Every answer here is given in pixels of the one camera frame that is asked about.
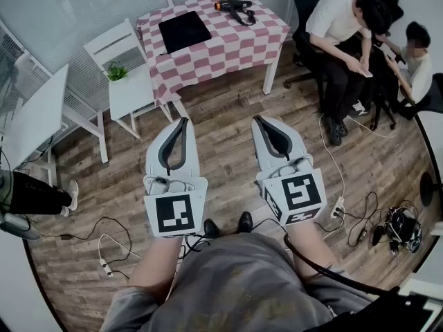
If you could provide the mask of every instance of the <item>red and white checkered tablecloth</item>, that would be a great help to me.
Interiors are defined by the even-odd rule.
[[[138,19],[143,37],[156,104],[178,100],[184,86],[252,66],[270,64],[278,56],[289,32],[276,14],[258,0],[251,0],[257,23],[242,26],[228,12],[214,9],[219,0],[188,0],[183,5],[164,8]],[[196,11],[212,39],[172,54],[165,52],[159,23],[189,11]],[[239,14],[247,22],[245,14]]]

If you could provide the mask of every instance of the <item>green plant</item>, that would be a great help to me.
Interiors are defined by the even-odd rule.
[[[123,66],[117,66],[116,62],[111,62],[108,68],[108,79],[117,81],[127,77],[127,70]]]

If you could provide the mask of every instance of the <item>table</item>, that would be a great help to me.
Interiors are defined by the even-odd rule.
[[[23,107],[20,107],[21,104],[16,107],[12,120],[6,125],[1,142],[4,153],[4,155],[1,154],[2,169],[13,171],[34,152],[38,152],[35,151],[36,148],[62,128],[62,115],[99,137],[102,162],[108,161],[102,112],[97,113],[98,125],[95,126],[63,103],[68,70],[67,64],[51,76]],[[47,152],[47,162],[39,159],[33,161],[32,164],[48,170],[49,185],[52,186],[56,185],[57,176],[51,146],[48,147]]]
[[[257,23],[240,25],[228,12],[216,11],[216,1],[219,0],[188,0],[183,5],[154,11],[138,19],[137,29],[150,65],[156,105],[172,101],[181,114],[177,91],[182,87],[263,64],[268,64],[263,93],[271,92],[289,26],[258,0],[251,0],[250,7],[255,11]],[[165,44],[159,23],[190,11],[197,12],[212,39],[162,55]]]

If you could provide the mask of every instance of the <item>electrical outlet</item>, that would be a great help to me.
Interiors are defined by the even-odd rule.
[[[337,217],[337,214],[339,213],[339,211],[337,209],[345,211],[345,207],[343,206],[344,204],[345,204],[345,199],[342,196],[340,196],[337,199],[337,202],[335,202],[335,205],[331,210],[331,214],[330,214],[331,219],[335,219]]]
[[[100,264],[102,265],[102,267],[103,267],[103,269],[105,270],[105,272],[106,272],[106,275],[108,276],[108,277],[113,277],[114,276],[114,274],[112,273],[112,270],[110,269],[110,267],[108,266],[108,262],[106,262],[106,259],[101,259],[100,260]]]

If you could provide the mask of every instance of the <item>wooden floor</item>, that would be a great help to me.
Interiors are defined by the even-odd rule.
[[[230,73],[180,92],[195,125],[201,175],[209,182],[205,217],[212,218],[225,230],[236,226],[244,210],[252,213],[255,223],[272,217],[253,184],[259,171],[251,138],[251,118],[256,114],[282,120],[300,133],[307,151],[314,156],[315,167],[321,168],[326,186],[328,207],[319,222],[329,230],[339,224],[339,219],[329,218],[329,211],[341,193],[342,184],[318,130],[316,85],[310,80],[293,85],[290,90],[282,86],[284,79],[306,72],[291,63],[292,53],[293,46],[285,44],[269,95],[261,91],[264,66]],[[345,177],[346,210],[363,215],[365,197],[370,191],[378,194],[379,208],[408,199],[418,207],[424,241],[416,255],[400,252],[396,257],[391,255],[387,243],[373,248],[369,237],[351,248],[347,245],[347,235],[356,220],[347,217],[345,225],[326,242],[353,278],[390,288],[400,284],[416,267],[431,245],[429,230],[433,223],[441,220],[436,197],[428,208],[423,208],[419,200],[420,176],[425,171],[433,174],[430,157],[415,121],[402,120],[395,138],[382,138],[351,120],[345,122],[349,136],[340,147],[329,148]],[[362,122],[369,126],[370,116]],[[154,137],[168,125],[168,120],[156,109],[137,118],[137,123],[140,140],[105,114],[109,154],[106,164],[100,160],[97,138],[83,130],[77,130],[55,147],[61,182],[66,185],[70,178],[75,178],[79,183],[79,206],[67,219],[35,216],[36,228],[42,234],[68,232],[86,237],[100,217],[109,216],[128,228],[133,251],[140,255],[144,252],[152,240],[143,204],[145,153]],[[395,134],[383,116],[378,132]],[[370,211],[374,208],[372,200]],[[257,231],[282,241],[281,229],[272,230],[274,227],[273,223],[265,223]],[[352,232],[352,243],[360,230],[358,227]],[[99,223],[88,241],[43,238],[31,245],[39,278],[69,331],[98,331],[113,294],[126,284],[122,275],[107,277],[98,262],[98,238],[104,233],[128,245],[125,231],[109,221]],[[125,253],[110,239],[102,240],[102,256],[107,261],[122,258]],[[137,261],[138,258],[131,256],[112,264],[112,268],[129,275]]]

